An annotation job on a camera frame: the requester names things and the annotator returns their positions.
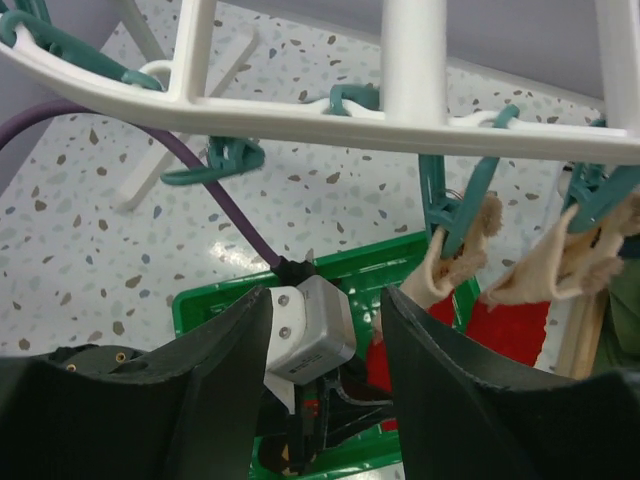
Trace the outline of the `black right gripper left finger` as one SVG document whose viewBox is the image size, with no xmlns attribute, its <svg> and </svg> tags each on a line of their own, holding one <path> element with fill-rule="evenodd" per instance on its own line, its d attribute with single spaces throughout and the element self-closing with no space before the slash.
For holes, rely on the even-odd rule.
<svg viewBox="0 0 640 480">
<path fill-rule="evenodd" d="M 188 334 L 101 373 L 1 362 L 5 479 L 244 479 L 272 326 L 256 288 Z"/>
</svg>

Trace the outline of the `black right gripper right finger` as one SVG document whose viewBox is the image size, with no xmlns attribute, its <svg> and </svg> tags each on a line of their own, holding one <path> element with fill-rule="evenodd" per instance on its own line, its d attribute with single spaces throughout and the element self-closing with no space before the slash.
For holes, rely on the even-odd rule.
<svg viewBox="0 0 640 480">
<path fill-rule="evenodd" d="M 381 294 L 409 479 L 635 479 L 639 373 L 584 380 L 497 354 L 395 287 Z"/>
</svg>

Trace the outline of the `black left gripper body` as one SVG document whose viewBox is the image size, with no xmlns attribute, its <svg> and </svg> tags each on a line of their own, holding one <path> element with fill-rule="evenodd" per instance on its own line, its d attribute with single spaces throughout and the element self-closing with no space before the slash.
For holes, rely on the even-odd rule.
<svg viewBox="0 0 640 480">
<path fill-rule="evenodd" d="M 296 411 L 266 389 L 260 399 L 259 445 L 284 435 L 291 468 L 299 475 L 336 475 L 364 461 L 364 449 L 381 444 L 358 441 L 364 432 L 393 416 L 391 394 L 367 382 L 362 359 L 352 359 L 305 387 L 295 388 Z"/>
</svg>

